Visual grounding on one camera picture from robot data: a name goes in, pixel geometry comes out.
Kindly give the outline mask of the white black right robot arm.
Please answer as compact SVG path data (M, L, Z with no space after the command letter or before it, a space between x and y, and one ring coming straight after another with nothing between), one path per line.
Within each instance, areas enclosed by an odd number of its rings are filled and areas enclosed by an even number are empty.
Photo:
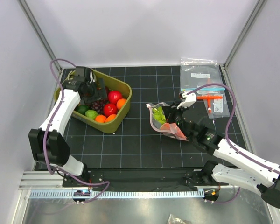
M183 118L184 109L176 104L163 106L166 121L176 125L197 150L225 160L235 169L228 169L214 161L207 162L201 180L207 185L214 182L237 185L259 195L267 204L280 209L280 165L262 159L239 147L234 142L205 125Z

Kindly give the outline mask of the toy watermelon slice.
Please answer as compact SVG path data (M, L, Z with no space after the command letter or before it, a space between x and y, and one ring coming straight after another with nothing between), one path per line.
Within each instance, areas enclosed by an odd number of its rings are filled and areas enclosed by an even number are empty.
M187 140L176 123L165 123L160 127L161 133L167 137L177 140Z

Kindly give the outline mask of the green celery stalk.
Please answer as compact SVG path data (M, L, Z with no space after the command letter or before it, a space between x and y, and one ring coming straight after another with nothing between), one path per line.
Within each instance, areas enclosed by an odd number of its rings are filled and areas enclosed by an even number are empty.
M153 117L161 125L166 123L166 117L165 117L164 111L162 109L162 106L153 108Z

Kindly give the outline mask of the clear polka-dot pink zip bag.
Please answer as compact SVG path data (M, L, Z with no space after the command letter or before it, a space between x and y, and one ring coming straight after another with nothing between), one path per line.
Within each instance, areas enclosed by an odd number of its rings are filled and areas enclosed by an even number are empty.
M187 140L177 124L168 121L168 115L165 115L164 111L167 107L170 109L167 103L161 102L156 105L147 103L146 107L149 109L150 125L155 131L173 139Z

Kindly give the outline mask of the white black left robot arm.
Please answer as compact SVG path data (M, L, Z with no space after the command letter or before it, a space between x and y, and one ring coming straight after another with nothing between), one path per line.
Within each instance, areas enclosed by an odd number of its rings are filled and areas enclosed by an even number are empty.
M70 154L64 139L64 131L75 108L80 102L92 103L106 95L104 88L98 89L95 78L74 77L61 84L57 101L47 119L37 129L31 129L28 138L33 158L51 167L73 175L79 187L89 183L90 176L84 172L84 164Z

